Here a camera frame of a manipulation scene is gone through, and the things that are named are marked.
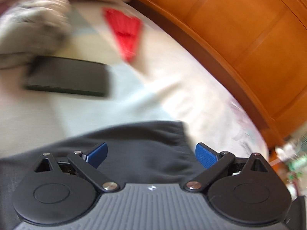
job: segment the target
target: metal pin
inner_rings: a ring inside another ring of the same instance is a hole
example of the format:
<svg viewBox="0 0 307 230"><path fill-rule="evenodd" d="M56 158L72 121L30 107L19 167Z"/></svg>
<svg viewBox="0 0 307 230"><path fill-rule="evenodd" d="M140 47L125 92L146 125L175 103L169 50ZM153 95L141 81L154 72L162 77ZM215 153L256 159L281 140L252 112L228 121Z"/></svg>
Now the metal pin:
<svg viewBox="0 0 307 230"><path fill-rule="evenodd" d="M191 190L195 190L195 189L200 189L201 188L201 184L199 182L196 181L191 181L188 182L186 184L187 188L191 189Z"/></svg>
<svg viewBox="0 0 307 230"><path fill-rule="evenodd" d="M105 190L115 190L117 189L118 185L115 182L106 182L102 184L103 189Z"/></svg>

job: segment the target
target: black rectangular object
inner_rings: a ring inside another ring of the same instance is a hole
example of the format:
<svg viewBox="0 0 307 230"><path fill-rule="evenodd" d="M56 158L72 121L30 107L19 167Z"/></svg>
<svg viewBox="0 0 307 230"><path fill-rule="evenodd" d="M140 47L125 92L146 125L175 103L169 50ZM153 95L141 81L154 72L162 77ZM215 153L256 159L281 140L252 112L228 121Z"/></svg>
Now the black rectangular object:
<svg viewBox="0 0 307 230"><path fill-rule="evenodd" d="M105 64L83 60L38 56L26 75L28 90L103 97L108 94Z"/></svg>

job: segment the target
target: triangular cutout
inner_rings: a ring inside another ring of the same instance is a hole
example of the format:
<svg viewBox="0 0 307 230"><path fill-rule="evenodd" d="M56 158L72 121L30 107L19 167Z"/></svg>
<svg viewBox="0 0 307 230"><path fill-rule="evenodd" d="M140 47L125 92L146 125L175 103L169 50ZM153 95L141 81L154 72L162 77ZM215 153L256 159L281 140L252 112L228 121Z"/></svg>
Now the triangular cutout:
<svg viewBox="0 0 307 230"><path fill-rule="evenodd" d="M251 170L259 171L259 172L268 172L268 170L265 168L265 166L259 159L256 159L254 161L253 166L251 167Z"/></svg>
<svg viewBox="0 0 307 230"><path fill-rule="evenodd" d="M52 167L49 163L48 159L44 159L40 162L39 166L36 168L35 172L39 173L39 172L45 172L45 171L51 171Z"/></svg>

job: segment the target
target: red fabric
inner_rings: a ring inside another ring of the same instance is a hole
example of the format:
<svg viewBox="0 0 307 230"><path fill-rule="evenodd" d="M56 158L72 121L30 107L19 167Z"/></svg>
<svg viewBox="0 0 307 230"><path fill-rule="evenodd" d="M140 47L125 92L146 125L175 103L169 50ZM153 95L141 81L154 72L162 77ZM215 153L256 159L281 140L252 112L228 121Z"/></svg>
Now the red fabric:
<svg viewBox="0 0 307 230"><path fill-rule="evenodd" d="M2 15L10 6L6 3L0 3L0 15Z"/></svg>
<svg viewBox="0 0 307 230"><path fill-rule="evenodd" d="M112 8L103 8L102 13L115 34L122 58L131 63L139 46L142 21Z"/></svg>

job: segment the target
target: blue gripper pad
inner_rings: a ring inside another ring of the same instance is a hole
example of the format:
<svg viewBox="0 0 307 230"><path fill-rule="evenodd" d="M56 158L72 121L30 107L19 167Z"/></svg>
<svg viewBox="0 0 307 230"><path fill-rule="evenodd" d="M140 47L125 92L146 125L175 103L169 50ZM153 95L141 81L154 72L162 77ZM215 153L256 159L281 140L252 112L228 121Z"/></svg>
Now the blue gripper pad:
<svg viewBox="0 0 307 230"><path fill-rule="evenodd" d="M85 157L85 161L97 169L107 156L108 146L106 145L106 143L103 143L99 145L96 149L94 149L91 153L87 154Z"/></svg>
<svg viewBox="0 0 307 230"><path fill-rule="evenodd" d="M210 168L213 164L218 161L218 153L211 150L208 146L203 143L198 143L195 148L195 155L197 160L206 169Z"/></svg>

